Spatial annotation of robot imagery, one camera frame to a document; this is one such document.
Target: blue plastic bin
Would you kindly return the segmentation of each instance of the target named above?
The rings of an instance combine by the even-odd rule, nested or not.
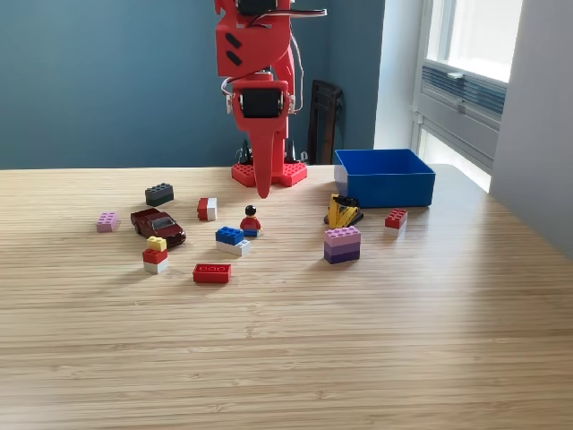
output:
[[[362,208],[430,206],[436,174],[411,150],[336,150],[338,192]]]

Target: lego minifigure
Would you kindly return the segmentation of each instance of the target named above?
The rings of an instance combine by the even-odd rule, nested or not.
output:
[[[244,232],[246,237],[258,237],[262,234],[261,223],[255,217],[257,213],[257,208],[251,204],[244,208],[245,218],[241,221],[241,230]]]

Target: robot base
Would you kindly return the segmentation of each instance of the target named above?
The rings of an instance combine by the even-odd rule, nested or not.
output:
[[[244,186],[255,186],[254,168],[252,165],[234,164],[231,169],[231,176],[235,181]],[[297,162],[293,164],[285,164],[283,167],[282,176],[273,176],[273,184],[281,184],[283,186],[293,186],[301,182],[308,176],[306,165]]]

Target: dark red toy car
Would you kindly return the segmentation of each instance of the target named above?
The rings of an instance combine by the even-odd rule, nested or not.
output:
[[[167,247],[180,245],[187,238],[184,230],[168,213],[155,208],[132,213],[132,224],[137,234],[145,238],[163,237],[167,241]]]

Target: stacked lego bricks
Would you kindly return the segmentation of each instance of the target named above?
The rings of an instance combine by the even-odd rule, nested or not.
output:
[[[336,228],[324,232],[324,259],[330,264],[360,258],[361,234],[356,227]]]
[[[197,218],[201,221],[215,221],[217,219],[217,199],[202,198],[197,204]]]
[[[384,220],[384,233],[398,237],[406,230],[408,211],[404,209],[394,209]]]
[[[216,247],[219,251],[238,255],[239,257],[251,252],[251,242],[244,240],[242,230],[223,227],[215,233]]]
[[[143,251],[143,269],[149,273],[160,274],[168,265],[167,241],[154,236],[147,239],[147,249]]]
[[[173,199],[173,186],[165,182],[145,190],[145,203],[149,206],[156,207]]]

